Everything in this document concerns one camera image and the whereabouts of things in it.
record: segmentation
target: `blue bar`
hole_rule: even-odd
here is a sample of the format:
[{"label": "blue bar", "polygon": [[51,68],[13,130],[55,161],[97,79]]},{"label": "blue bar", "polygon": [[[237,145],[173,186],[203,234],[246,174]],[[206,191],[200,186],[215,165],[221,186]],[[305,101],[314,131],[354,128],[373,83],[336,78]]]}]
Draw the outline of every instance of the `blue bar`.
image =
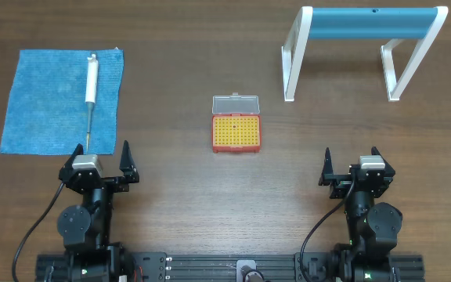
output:
[{"label": "blue bar", "polygon": [[310,39],[424,38],[437,8],[314,8]]}]

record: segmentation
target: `blue cloth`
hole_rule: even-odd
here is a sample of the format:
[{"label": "blue cloth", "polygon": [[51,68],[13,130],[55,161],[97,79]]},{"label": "blue cloth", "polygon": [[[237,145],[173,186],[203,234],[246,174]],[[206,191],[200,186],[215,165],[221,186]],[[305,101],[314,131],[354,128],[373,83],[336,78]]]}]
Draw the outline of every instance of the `blue cloth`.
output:
[{"label": "blue cloth", "polygon": [[[113,154],[123,51],[94,51],[99,61],[89,154]],[[86,145],[87,58],[92,51],[22,50],[9,94],[1,153],[63,155]]]}]

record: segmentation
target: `white and blue rack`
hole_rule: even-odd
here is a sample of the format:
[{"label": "white and blue rack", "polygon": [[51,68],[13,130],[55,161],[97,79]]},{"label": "white and blue rack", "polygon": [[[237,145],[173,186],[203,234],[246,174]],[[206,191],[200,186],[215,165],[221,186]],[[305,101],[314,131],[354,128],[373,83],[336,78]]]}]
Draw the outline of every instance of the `white and blue rack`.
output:
[{"label": "white and blue rack", "polygon": [[[285,102],[293,102],[305,46],[309,39],[391,39],[381,47],[389,101],[398,101],[445,22],[448,8],[302,7],[281,47]],[[410,61],[396,81],[392,49],[416,39]]]}]

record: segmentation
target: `white bracket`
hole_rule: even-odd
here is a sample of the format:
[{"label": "white bracket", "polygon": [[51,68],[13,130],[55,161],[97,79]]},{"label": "white bracket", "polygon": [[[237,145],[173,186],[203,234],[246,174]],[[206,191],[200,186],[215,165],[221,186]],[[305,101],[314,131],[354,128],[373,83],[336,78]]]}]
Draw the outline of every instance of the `white bracket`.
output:
[{"label": "white bracket", "polygon": [[[398,101],[406,85],[412,78],[415,70],[431,47],[438,35],[448,14],[445,6],[436,7],[438,14],[426,33],[426,36],[418,40],[410,61],[406,65],[399,81],[396,82],[395,68],[392,61],[392,49],[403,39],[392,39],[386,45],[381,46],[382,63],[384,66],[385,84],[389,101]],[[302,60],[304,59],[309,31],[312,22],[312,7],[302,7],[295,18],[285,44],[281,47],[281,60],[283,64],[283,94],[285,102],[293,102],[298,75],[300,74]]]},{"label": "white bracket", "polygon": [[438,35],[439,30],[445,22],[448,15],[448,7],[436,7],[438,14],[426,33],[426,36],[417,41],[413,54],[403,71],[403,74],[396,82],[395,66],[392,62],[392,50],[394,47],[403,42],[403,39],[392,39],[386,45],[381,46],[382,65],[384,66],[385,84],[388,90],[389,101],[399,101],[399,97],[405,90],[406,85],[410,82],[413,74],[419,67],[420,62],[431,47],[432,42]]},{"label": "white bracket", "polygon": [[305,45],[309,38],[312,21],[312,7],[302,7],[298,11],[294,24],[287,36],[285,45],[281,46],[283,62],[283,91],[285,102],[294,102],[298,74],[304,59]]}]

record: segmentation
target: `wood grain surface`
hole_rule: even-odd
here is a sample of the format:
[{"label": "wood grain surface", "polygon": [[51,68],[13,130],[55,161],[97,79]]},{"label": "wood grain surface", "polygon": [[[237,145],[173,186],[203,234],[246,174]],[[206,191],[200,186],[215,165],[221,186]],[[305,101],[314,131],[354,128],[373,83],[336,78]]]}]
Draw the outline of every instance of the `wood grain surface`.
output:
[{"label": "wood grain surface", "polygon": [[[308,45],[285,103],[280,46],[303,5],[448,5],[449,15],[399,102],[387,99],[385,41],[326,41]],[[379,201],[404,214],[395,250],[422,254],[428,281],[451,281],[451,1],[0,0],[0,142],[19,50],[114,47],[125,59],[117,146],[102,162],[118,175],[127,139],[142,178],[115,196],[113,240],[132,251],[293,254],[337,203],[317,186],[325,148],[345,173],[377,146],[396,170]],[[395,49],[397,70],[412,49]],[[211,151],[212,96],[232,92],[259,96],[259,154]],[[0,280],[11,280],[16,247],[66,159],[0,154]],[[60,195],[24,247],[21,281],[34,279],[38,253],[63,250],[56,217],[80,202]],[[307,250],[347,240],[339,211]]]}]

